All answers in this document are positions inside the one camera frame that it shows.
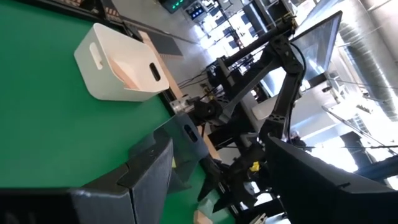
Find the wooden board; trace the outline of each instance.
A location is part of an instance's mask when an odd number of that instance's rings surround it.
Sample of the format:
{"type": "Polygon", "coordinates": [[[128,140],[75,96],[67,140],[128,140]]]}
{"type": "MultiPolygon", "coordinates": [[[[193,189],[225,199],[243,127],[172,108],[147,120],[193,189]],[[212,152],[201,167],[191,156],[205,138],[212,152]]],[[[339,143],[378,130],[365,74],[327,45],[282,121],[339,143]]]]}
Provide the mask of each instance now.
{"type": "MultiPolygon", "coordinates": [[[[152,41],[150,40],[148,34],[144,31],[139,31],[144,43],[146,45],[148,45],[155,53],[156,58],[158,59],[160,66],[163,69],[163,72],[165,73],[167,79],[169,80],[169,84],[170,84],[170,89],[171,91],[174,93],[175,97],[178,98],[182,98],[183,93],[181,92],[180,88],[177,85],[177,82],[174,80],[174,77],[172,76],[172,74],[170,73],[170,71],[168,70],[168,68],[166,67],[166,64],[164,63],[162,57],[159,55],[159,53],[156,51],[155,46],[153,45],[152,41]]],[[[214,147],[213,143],[211,143],[209,137],[207,136],[207,134],[205,133],[205,135],[203,136],[203,140],[205,141],[208,149],[209,149],[209,153],[210,155],[214,158],[214,159],[219,159],[221,160],[220,155],[218,154],[216,148],[214,147]]]]}

